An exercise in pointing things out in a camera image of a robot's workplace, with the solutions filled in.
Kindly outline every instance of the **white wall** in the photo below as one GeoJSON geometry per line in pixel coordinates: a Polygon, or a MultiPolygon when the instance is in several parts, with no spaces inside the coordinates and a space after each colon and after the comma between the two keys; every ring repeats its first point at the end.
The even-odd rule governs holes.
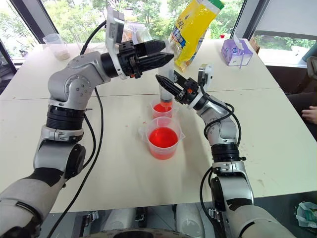
{"type": "Polygon", "coordinates": [[[270,0],[256,31],[317,36],[317,0],[270,0]]]}

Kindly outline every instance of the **person's hand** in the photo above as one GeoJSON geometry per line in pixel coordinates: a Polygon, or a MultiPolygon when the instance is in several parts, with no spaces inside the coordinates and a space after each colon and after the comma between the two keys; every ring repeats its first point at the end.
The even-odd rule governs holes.
{"type": "Polygon", "coordinates": [[[309,110],[302,110],[302,118],[317,125],[317,107],[310,106],[309,110]]]}

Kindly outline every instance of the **white table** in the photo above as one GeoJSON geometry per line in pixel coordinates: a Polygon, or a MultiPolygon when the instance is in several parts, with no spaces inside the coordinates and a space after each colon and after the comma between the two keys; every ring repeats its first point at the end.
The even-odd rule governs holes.
{"type": "MultiPolygon", "coordinates": [[[[236,108],[242,127],[240,153],[247,157],[245,165],[255,197],[316,190],[316,142],[281,89],[235,90],[214,95],[236,108]]],[[[203,136],[204,123],[193,110],[180,106],[177,118],[186,138],[171,159],[153,158],[137,131],[151,120],[148,102],[157,96],[102,97],[103,146],[71,211],[199,201],[199,184],[211,165],[211,150],[203,136]]],[[[47,103],[47,99],[0,101],[0,190],[33,171],[47,103]]],[[[98,138],[100,111],[95,97],[88,107],[94,108],[87,115],[98,138]]],[[[84,131],[80,143],[89,155],[92,143],[85,124],[84,131]]],[[[86,171],[67,182],[52,212],[65,209],[86,171]]],[[[204,194],[205,200],[211,200],[207,183],[204,194]]]]}
{"type": "MultiPolygon", "coordinates": [[[[186,78],[197,79],[198,68],[203,63],[214,64],[215,72],[208,91],[227,91],[241,89],[278,88],[278,84],[253,51],[247,67],[228,67],[221,55],[223,40],[204,40],[195,60],[182,73],[186,78]]],[[[71,57],[57,61],[49,48],[38,49],[29,55],[14,79],[0,96],[0,100],[48,98],[48,79],[56,71],[62,70],[67,63],[79,54],[76,44],[68,45],[71,57]]],[[[159,84],[155,78],[157,69],[144,72],[139,79],[121,80],[118,77],[98,87],[101,96],[142,95],[159,93],[159,84]]]]}

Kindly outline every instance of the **cup handle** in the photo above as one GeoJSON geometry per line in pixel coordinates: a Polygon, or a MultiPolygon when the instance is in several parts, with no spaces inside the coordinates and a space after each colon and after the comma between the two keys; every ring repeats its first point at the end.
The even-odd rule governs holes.
{"type": "Polygon", "coordinates": [[[140,135],[141,140],[143,140],[144,142],[147,142],[146,128],[144,126],[139,127],[138,133],[140,135]]]}
{"type": "Polygon", "coordinates": [[[179,140],[182,140],[184,139],[186,136],[184,135],[184,133],[181,133],[180,136],[179,136],[179,140]]]}

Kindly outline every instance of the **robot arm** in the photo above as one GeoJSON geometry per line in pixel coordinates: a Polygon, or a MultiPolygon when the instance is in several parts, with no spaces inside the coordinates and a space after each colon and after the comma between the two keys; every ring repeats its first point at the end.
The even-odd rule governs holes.
{"type": "Polygon", "coordinates": [[[230,117],[226,104],[202,91],[212,79],[212,66],[202,65],[197,82],[185,79],[176,71],[174,82],[156,75],[159,84],[175,96],[176,101],[194,108],[206,125],[205,136],[212,153],[211,194],[215,209],[210,215],[222,224],[224,234],[233,238],[294,238],[272,215],[253,205],[253,192],[240,157],[236,139],[236,125],[230,117]]]}
{"type": "Polygon", "coordinates": [[[121,43],[122,15],[115,11],[110,15],[109,53],[77,56],[49,79],[47,122],[35,152],[34,172],[0,194],[1,238],[37,237],[65,182],[83,169],[85,147],[78,142],[84,134],[82,122],[95,87],[117,76],[139,78],[143,71],[161,67],[174,56],[160,52],[165,48],[163,41],[121,43]]]}

